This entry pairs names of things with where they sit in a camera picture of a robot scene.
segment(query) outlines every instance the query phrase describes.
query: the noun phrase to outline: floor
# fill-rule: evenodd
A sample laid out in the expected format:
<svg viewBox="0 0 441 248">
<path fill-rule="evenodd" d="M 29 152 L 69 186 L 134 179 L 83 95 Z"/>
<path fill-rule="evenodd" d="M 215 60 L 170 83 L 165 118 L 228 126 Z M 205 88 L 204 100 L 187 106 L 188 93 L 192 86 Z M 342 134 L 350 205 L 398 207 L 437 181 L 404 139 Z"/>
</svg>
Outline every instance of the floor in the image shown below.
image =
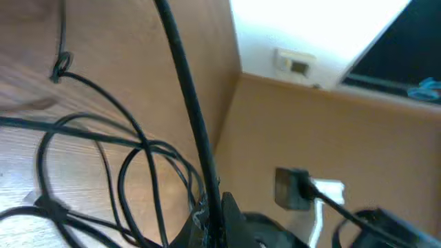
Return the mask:
<svg viewBox="0 0 441 248">
<path fill-rule="evenodd" d="M 216 144 L 240 72 L 228 0 L 171 0 L 195 80 L 210 141 Z M 197 153 L 165 34 L 152 1 L 68 1 L 67 50 L 71 71 L 110 91 L 133 112 L 151 138 L 173 144 L 197 168 Z M 66 79 L 48 80 L 57 44 L 56 0 L 0 3 L 0 113 L 53 121 L 94 112 L 124 122 L 100 96 Z M 110 132 L 96 123 L 93 130 Z M 37 192 L 34 154 L 40 132 L 0 127 L 0 211 L 29 203 Z M 105 145 L 114 178 L 129 149 Z M 57 136 L 48 167 L 57 196 L 71 208 L 112 220 L 105 173 L 91 142 Z M 158 159 L 169 239 L 187 218 L 185 189 Z M 159 242 L 145 158 L 129 169 L 127 197 L 143 233 Z M 0 247 L 65 247 L 46 220 L 14 217 L 0 224 Z M 116 232 L 106 231 L 118 242 Z M 81 236 L 91 247 L 94 241 Z"/>
</svg>

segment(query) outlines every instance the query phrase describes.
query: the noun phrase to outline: white wall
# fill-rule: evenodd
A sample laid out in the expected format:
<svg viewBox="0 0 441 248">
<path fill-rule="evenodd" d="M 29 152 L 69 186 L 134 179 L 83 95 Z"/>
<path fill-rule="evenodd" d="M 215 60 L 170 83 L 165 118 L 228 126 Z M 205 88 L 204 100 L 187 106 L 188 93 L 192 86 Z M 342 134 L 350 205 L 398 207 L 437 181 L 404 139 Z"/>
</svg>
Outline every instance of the white wall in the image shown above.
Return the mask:
<svg viewBox="0 0 441 248">
<path fill-rule="evenodd" d="M 284 80 L 275 48 L 317 60 L 308 85 L 332 88 L 409 0 L 230 0 L 243 72 Z"/>
</svg>

